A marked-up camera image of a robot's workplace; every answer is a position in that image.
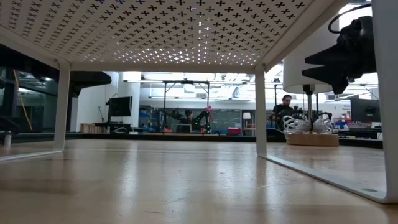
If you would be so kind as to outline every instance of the wooden box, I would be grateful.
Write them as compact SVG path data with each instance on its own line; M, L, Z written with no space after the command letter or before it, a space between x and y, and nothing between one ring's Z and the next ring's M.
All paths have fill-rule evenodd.
M337 134L287 134L286 143L297 146L339 146Z

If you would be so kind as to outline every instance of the white metal frame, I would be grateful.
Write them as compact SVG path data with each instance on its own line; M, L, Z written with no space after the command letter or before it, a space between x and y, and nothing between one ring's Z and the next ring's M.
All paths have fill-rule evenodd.
M12 49L26 54L36 60L39 60L54 68L60 69L60 83L57 100L57 122L55 128L54 150L50 152L38 152L33 154L24 154L19 156L1 157L0 161L10 159L21 159L32 156L43 156L51 153L62 152L65 147L65 125L67 116L67 96L68 81L70 71L132 71L139 70L143 72L211 72L211 73L255 73L256 75L256 127L257 127L257 154L265 159L276 162L280 165L303 172L314 178L318 178L335 186L349 190L356 194L370 198L381 203L398 202L398 179L397 174L398 151L394 149L395 129L398 126L398 119L395 118L395 112L398 106L393 103L394 97L390 93L395 91L395 84L398 83L398 63L395 62L395 53L398 52L396 42L397 31L391 29L398 21L398 1L396 0L374 0L374 33L377 69L379 75L380 96L381 96L381 116L383 121L384 151L386 159L386 193L368 192L360 186L344 182L336 177L323 174L317 170L303 167L289 161L278 159L267 155L266 143L266 104L264 90L264 72L270 70L274 65L280 62L312 32L323 25L336 12L341 9L348 0L314 0L306 8L304 13L294 22L287 32L272 46L265 56L256 62L255 65L206 65L206 64L158 64L151 63L120 63L120 62L78 62L65 60L60 56L49 52L42 46L32 43L21 37L15 32L0 26L0 43Z

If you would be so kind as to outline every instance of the white cable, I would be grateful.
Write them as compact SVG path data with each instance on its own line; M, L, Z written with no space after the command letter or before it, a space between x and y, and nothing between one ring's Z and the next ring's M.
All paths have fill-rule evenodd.
M308 133L311 131L311 122L284 116L284 133ZM330 134L333 125L329 119L318 119L312 124L312 131L321 134Z

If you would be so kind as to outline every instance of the computer monitor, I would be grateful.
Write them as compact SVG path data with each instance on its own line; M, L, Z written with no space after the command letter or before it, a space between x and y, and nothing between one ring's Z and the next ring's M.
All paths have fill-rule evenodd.
M352 98L351 119L360 122L381 122L379 100Z
M109 116L131 116L132 97L109 99Z

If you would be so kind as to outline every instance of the white perforated shelf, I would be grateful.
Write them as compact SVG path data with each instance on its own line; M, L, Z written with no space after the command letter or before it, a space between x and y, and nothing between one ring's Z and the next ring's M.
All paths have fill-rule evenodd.
M72 63L251 66L313 1L2 0L0 23Z

